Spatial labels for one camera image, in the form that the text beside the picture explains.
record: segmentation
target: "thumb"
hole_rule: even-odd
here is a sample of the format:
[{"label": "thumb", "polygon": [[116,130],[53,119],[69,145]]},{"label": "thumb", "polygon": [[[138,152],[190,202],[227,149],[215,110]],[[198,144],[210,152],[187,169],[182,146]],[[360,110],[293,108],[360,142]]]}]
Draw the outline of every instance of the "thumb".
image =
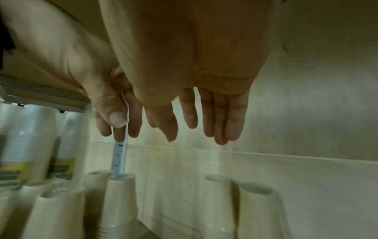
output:
[{"label": "thumb", "polygon": [[91,74],[82,80],[82,86],[97,113],[112,127],[127,124],[127,106],[109,81],[100,74]]}]

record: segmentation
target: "hand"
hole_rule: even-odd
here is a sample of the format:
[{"label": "hand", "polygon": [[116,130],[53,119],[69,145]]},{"label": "hand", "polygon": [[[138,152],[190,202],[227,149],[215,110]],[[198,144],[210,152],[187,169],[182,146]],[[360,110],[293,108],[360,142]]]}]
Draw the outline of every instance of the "hand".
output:
[{"label": "hand", "polygon": [[187,125],[224,145],[243,130],[250,87],[269,52],[278,0],[100,0],[120,65],[151,126],[178,132],[171,102]]},{"label": "hand", "polygon": [[18,51],[47,74],[87,95],[95,109],[97,128],[117,141],[137,137],[142,105],[119,67],[109,44],[85,30],[43,0],[1,0],[0,11]]}]

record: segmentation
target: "yellow label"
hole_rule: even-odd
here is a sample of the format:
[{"label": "yellow label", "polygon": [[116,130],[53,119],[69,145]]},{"label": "yellow label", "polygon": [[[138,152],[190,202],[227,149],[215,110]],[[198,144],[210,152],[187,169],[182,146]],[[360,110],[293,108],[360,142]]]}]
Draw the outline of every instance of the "yellow label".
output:
[{"label": "yellow label", "polygon": [[1,163],[0,188],[22,187],[28,180],[33,166],[32,161]]},{"label": "yellow label", "polygon": [[54,160],[51,162],[47,178],[64,178],[70,180],[74,175],[75,164],[75,158]]}]

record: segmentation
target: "label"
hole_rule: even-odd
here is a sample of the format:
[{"label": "label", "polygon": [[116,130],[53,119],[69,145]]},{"label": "label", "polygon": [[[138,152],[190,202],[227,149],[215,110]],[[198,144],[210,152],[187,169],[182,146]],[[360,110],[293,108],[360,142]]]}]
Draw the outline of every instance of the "label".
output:
[{"label": "label", "polygon": [[50,169],[48,171],[48,179],[63,178],[71,180],[74,175],[74,168],[76,159],[56,159],[51,162]]},{"label": "label", "polygon": [[1,163],[0,164],[0,191],[4,188],[20,189],[28,180],[33,166],[32,161]]}]

